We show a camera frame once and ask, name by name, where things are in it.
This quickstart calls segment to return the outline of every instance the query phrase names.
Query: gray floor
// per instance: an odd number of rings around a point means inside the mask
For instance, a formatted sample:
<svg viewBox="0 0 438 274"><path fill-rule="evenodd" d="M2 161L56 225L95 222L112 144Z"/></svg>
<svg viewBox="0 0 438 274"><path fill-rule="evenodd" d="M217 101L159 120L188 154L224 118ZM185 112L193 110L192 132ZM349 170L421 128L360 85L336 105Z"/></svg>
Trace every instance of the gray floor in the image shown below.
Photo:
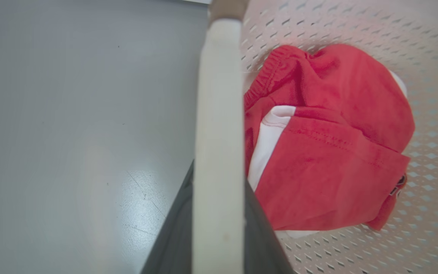
<svg viewBox="0 0 438 274"><path fill-rule="evenodd" d="M0 273L139 272L193 159L206 6L0 0Z"/></svg>

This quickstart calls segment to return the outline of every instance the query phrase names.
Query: red clothing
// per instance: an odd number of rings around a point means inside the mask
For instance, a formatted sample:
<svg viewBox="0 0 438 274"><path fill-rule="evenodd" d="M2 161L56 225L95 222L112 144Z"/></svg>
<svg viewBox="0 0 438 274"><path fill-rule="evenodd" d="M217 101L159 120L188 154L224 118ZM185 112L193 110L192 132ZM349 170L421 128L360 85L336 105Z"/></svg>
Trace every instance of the red clothing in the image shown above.
<svg viewBox="0 0 438 274"><path fill-rule="evenodd" d="M410 158L408 101L389 71L363 51L332 45L310 55L273 50L244 95L246 171L262 118L297 107L255 191L273 229L328 230L369 222L381 229L385 200Z"/></svg>

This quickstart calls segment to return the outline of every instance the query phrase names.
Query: perforated plastic surface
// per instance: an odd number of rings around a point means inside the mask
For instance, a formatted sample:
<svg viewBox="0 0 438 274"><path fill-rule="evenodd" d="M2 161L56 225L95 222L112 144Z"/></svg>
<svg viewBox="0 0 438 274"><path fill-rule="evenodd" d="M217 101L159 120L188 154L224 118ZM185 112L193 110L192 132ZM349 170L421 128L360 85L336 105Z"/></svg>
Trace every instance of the perforated plastic surface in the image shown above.
<svg viewBox="0 0 438 274"><path fill-rule="evenodd" d="M438 272L438 4L365 0L252 1L241 51L248 85L271 49L314 53L346 43L401 76L416 120L404 152L410 180L382 231L358 225L282 244L298 273Z"/></svg>

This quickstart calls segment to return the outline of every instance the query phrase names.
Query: laundry basket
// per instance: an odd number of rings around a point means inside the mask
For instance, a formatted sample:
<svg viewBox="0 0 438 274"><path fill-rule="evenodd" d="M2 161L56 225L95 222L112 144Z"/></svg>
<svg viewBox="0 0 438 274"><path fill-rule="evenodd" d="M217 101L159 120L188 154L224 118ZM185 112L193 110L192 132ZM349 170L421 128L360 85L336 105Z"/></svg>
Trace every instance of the laundry basket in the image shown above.
<svg viewBox="0 0 438 274"><path fill-rule="evenodd" d="M245 90L280 45L313 54L344 43L403 79L416 121L404 151L410 180L388 223L379 232L358 225L280 239L297 273L438 272L438 2L380 2L252 0L244 18Z"/></svg>

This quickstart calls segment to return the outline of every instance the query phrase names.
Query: white plastic rod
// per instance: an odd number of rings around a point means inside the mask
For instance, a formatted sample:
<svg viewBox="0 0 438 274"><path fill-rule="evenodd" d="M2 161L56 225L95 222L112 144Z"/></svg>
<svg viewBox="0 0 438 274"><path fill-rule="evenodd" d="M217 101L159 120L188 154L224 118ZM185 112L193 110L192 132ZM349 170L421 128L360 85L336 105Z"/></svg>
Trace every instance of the white plastic rod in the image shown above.
<svg viewBox="0 0 438 274"><path fill-rule="evenodd" d="M244 122L241 22L210 26L198 78L192 224L193 274L241 274L244 258Z"/></svg>

